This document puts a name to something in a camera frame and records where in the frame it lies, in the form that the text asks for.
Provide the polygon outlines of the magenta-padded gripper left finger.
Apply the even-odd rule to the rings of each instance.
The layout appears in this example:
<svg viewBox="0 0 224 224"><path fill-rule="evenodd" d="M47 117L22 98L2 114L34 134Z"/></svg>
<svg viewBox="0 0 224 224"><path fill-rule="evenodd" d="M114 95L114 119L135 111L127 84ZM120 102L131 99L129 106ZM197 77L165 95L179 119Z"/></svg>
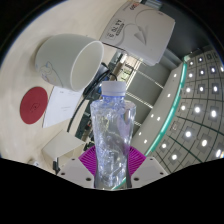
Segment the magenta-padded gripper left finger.
<svg viewBox="0 0 224 224"><path fill-rule="evenodd" d="M61 168L58 176L84 188L94 188L97 171L95 147L91 147L78 158L72 157Z"/></svg>

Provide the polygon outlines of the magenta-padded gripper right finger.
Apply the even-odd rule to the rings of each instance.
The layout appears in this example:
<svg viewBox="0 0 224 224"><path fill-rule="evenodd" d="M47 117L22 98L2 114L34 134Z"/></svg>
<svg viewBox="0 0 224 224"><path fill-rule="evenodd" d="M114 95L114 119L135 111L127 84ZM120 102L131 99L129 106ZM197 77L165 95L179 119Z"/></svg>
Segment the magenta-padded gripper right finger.
<svg viewBox="0 0 224 224"><path fill-rule="evenodd" d="M127 184L131 188L143 187L168 175L154 157L146 157L134 147L130 148L127 165Z"/></svg>

